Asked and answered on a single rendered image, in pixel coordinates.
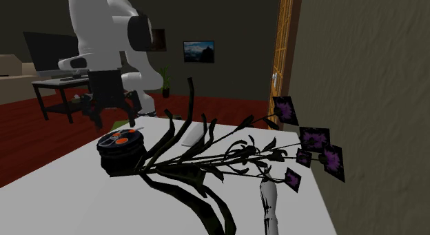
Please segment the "black round container orange top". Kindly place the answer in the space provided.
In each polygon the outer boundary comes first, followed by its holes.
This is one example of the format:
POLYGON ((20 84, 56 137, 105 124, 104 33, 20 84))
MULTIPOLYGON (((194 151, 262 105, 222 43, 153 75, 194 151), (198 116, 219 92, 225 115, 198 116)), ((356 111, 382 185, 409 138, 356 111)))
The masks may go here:
POLYGON ((102 136, 96 149, 101 157, 101 167, 113 174, 136 167, 147 153, 143 135, 135 129, 123 129, 102 136))

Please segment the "beige sofa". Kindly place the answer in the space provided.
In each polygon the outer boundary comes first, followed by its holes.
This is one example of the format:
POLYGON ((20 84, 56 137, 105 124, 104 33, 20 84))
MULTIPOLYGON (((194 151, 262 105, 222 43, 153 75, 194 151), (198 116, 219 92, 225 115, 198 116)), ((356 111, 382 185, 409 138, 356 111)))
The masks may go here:
POLYGON ((0 54, 0 105, 36 98, 32 82, 48 79, 37 74, 33 63, 22 63, 13 54, 0 54))

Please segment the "mountain landscape wall picture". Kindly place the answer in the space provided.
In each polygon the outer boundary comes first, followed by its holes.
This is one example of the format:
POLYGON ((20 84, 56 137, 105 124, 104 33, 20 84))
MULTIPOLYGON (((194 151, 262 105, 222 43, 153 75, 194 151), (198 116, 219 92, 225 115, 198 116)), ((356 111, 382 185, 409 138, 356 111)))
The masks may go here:
POLYGON ((185 63, 214 63, 214 41, 184 41, 185 63))

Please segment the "white slender bottle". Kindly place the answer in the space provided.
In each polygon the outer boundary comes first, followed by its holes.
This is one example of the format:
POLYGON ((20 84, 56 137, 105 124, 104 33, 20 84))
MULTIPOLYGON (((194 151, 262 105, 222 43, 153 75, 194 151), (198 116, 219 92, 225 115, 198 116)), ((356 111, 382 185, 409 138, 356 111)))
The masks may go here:
POLYGON ((260 182, 260 197, 264 211, 265 235, 279 235, 278 219, 276 216, 276 204, 278 192, 276 184, 267 178, 260 182))

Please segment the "black table with television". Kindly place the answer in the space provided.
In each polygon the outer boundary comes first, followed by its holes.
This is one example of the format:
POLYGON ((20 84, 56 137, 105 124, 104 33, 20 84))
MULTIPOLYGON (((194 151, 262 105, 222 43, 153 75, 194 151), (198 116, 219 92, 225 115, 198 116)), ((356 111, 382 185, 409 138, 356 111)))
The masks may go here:
POLYGON ((78 54, 77 38, 70 35, 40 32, 24 32, 23 36, 38 76, 49 77, 48 80, 32 82, 44 119, 48 120, 48 113, 53 112, 65 114, 68 121, 72 123, 72 114, 80 111, 81 106, 79 103, 73 103, 69 100, 65 95, 65 90, 78 86, 88 86, 89 80, 84 73, 78 70, 60 69, 58 62, 78 54), (62 102, 51 106, 44 105, 40 93, 41 89, 58 90, 62 102))

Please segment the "white flat remote control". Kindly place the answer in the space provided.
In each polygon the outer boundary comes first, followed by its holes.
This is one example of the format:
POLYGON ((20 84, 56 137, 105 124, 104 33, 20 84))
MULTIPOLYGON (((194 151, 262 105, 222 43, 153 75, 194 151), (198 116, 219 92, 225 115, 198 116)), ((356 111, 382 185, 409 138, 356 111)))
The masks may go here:
POLYGON ((192 129, 187 133, 181 145, 185 147, 191 147, 197 143, 203 136, 205 136, 204 127, 205 125, 203 123, 194 124, 192 129))

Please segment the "small green potted plant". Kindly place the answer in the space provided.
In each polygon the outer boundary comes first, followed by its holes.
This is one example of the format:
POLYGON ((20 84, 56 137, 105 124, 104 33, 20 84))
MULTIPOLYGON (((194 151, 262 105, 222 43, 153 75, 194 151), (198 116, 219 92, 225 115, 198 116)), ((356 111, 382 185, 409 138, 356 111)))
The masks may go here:
POLYGON ((170 77, 167 75, 167 70, 169 65, 166 65, 164 68, 160 68, 159 74, 163 77, 163 87, 162 87, 162 95, 163 98, 168 98, 170 96, 170 77))

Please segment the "dark framed wall picture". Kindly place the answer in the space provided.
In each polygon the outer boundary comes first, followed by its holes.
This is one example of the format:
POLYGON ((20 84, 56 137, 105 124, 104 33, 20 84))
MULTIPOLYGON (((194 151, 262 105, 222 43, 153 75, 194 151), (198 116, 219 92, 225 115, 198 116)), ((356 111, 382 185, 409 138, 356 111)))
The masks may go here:
POLYGON ((167 50, 165 30, 152 29, 153 42, 150 50, 153 52, 165 52, 167 50))

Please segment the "dark plant with purple flowers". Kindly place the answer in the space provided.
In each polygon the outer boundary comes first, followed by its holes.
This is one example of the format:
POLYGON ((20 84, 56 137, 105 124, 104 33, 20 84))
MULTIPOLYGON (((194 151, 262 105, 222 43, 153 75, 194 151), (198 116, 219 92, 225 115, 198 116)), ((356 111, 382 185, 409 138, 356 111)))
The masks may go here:
POLYGON ((141 157, 133 174, 138 174, 151 188, 168 194, 188 206, 195 215, 198 216, 208 235, 236 235, 237 227, 234 222, 229 207, 212 189, 204 185, 206 172, 213 174, 220 181, 224 180, 224 174, 248 176, 253 178, 267 178, 275 184, 284 183, 293 191, 298 193, 301 175, 288 167, 283 179, 271 177, 271 166, 264 161, 284 162, 287 159, 294 159, 298 164, 310 168, 312 161, 318 161, 324 171, 339 181, 345 183, 345 168, 343 163, 342 148, 332 145, 330 142, 330 131, 328 128, 319 127, 299 127, 299 142, 284 146, 277 146, 277 139, 274 137, 263 149, 255 145, 255 140, 248 135, 251 145, 247 141, 240 139, 233 142, 223 154, 198 157, 207 151, 213 144, 218 143, 227 137, 235 134, 246 127, 253 127, 252 124, 264 121, 271 129, 278 130, 279 126, 269 117, 277 116, 281 123, 289 125, 298 124, 298 119, 294 110, 294 105, 290 96, 273 96, 274 113, 254 120, 254 115, 245 118, 233 131, 214 140, 214 129, 217 119, 213 119, 207 126, 207 118, 203 113, 201 118, 205 125, 203 136, 197 143, 191 146, 186 152, 167 161, 156 163, 159 157, 173 147, 188 129, 191 124, 194 110, 194 85, 192 78, 188 79, 190 89, 190 99, 188 103, 188 116, 180 130, 175 133, 173 116, 169 110, 165 110, 170 120, 170 128, 159 142, 147 153, 147 157, 141 157), (299 145, 295 156, 289 156, 286 147, 299 145), (236 169, 235 164, 253 164, 259 174, 248 175, 249 168, 236 169), (179 181, 193 187, 202 197, 209 196, 217 205, 223 215, 224 225, 221 225, 212 206, 187 190, 177 185, 153 181, 148 174, 158 174, 165 178, 179 181))

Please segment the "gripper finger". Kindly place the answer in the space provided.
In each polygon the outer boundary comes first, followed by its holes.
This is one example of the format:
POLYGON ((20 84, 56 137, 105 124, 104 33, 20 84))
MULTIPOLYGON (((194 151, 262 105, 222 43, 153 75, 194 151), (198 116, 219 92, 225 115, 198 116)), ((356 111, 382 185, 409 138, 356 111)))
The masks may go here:
POLYGON ((100 130, 103 127, 100 117, 101 109, 96 106, 96 101, 93 94, 81 95, 81 110, 84 116, 88 116, 95 124, 96 129, 100 130))
POLYGON ((121 104, 121 109, 127 113, 130 127, 136 125, 135 119, 138 112, 141 110, 141 102, 139 100, 139 94, 136 90, 123 93, 124 98, 121 104))

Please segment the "wooden door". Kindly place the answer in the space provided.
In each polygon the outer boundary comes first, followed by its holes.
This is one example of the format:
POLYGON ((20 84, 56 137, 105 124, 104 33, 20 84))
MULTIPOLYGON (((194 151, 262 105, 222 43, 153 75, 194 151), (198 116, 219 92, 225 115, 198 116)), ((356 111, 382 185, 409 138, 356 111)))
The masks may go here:
POLYGON ((289 94, 301 5, 302 0, 279 0, 268 114, 274 113, 273 96, 289 94))

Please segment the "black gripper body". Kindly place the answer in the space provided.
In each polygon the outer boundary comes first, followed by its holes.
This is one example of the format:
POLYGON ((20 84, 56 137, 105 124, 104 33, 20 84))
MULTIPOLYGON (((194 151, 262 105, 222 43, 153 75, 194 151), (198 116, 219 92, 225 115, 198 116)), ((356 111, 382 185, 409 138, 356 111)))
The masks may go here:
POLYGON ((89 71, 93 99, 100 108, 120 108, 125 103, 120 70, 89 71))

